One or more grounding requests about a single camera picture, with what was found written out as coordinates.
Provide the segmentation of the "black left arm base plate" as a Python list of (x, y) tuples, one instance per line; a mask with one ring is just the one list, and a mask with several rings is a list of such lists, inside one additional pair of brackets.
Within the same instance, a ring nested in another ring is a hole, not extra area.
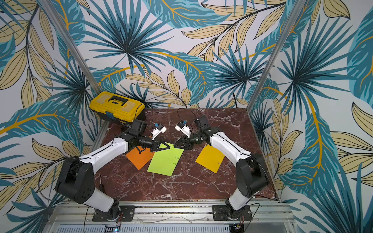
[(98, 209), (95, 209), (93, 222), (131, 222), (133, 220), (135, 213), (134, 205), (116, 205), (113, 209), (108, 212), (103, 212)]

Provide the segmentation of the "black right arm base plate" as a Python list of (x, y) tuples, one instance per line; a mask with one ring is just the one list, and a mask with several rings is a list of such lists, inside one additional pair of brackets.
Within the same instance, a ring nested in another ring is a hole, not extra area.
[(250, 206), (246, 205), (239, 210), (234, 210), (229, 205), (213, 205), (212, 214), (214, 221), (249, 221), (253, 219), (253, 212)]

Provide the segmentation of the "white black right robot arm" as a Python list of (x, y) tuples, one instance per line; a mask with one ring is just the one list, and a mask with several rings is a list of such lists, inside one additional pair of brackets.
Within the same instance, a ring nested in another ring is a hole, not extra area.
[(198, 131), (192, 133), (185, 121), (175, 129), (184, 135), (174, 144), (175, 148), (191, 150), (195, 145), (207, 143), (219, 150), (236, 167), (237, 189), (226, 201), (227, 209), (234, 213), (242, 210), (249, 200), (270, 184), (268, 169), (263, 155), (251, 153), (219, 128), (212, 127), (205, 116), (194, 120)]

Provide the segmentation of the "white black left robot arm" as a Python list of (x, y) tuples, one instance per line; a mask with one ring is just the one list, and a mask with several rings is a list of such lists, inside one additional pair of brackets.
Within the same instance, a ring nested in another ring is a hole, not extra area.
[(114, 219), (119, 215), (118, 201), (95, 187), (94, 175), (119, 155), (130, 152), (139, 146), (151, 152), (168, 150), (171, 147), (156, 137), (166, 132), (162, 124), (156, 124), (151, 137), (143, 136), (147, 123), (134, 120), (131, 127), (118, 137), (95, 151), (79, 158), (67, 158), (63, 162), (55, 191), (76, 203), (94, 208)]

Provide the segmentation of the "green paper sheet stack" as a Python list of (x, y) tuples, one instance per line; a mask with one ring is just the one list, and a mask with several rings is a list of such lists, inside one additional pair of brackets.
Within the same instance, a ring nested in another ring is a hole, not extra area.
[(148, 172), (172, 176), (176, 168), (176, 165), (181, 158), (183, 149), (174, 148), (173, 144), (170, 144), (169, 150), (157, 151), (154, 153), (151, 163), (147, 169)]

